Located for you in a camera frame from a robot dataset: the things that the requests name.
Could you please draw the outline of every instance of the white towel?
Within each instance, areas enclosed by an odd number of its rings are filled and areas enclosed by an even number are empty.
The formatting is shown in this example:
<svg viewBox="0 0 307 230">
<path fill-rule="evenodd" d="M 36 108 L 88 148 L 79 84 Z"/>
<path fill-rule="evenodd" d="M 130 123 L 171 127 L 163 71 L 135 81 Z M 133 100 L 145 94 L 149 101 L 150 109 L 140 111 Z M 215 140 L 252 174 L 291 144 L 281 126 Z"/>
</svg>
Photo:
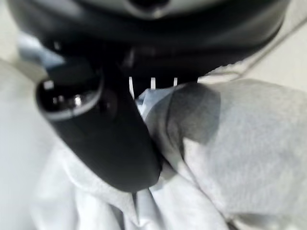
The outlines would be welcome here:
<svg viewBox="0 0 307 230">
<path fill-rule="evenodd" d="M 146 118 L 167 160 L 158 184 L 121 192 L 58 142 L 33 208 L 39 230 L 226 230 L 242 214 L 307 227 L 305 93 L 240 80 L 147 91 L 144 103 L 159 93 Z"/>
</svg>

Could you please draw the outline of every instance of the white fabric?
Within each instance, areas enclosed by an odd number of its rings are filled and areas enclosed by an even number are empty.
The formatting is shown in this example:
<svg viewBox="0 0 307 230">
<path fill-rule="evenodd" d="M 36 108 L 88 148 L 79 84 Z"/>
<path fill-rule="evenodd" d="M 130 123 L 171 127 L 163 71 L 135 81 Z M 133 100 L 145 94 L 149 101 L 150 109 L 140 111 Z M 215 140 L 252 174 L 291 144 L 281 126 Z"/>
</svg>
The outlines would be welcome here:
<svg viewBox="0 0 307 230">
<path fill-rule="evenodd" d="M 0 60 L 0 229 L 34 229 L 28 205 L 55 138 L 36 110 L 34 87 Z"/>
</svg>

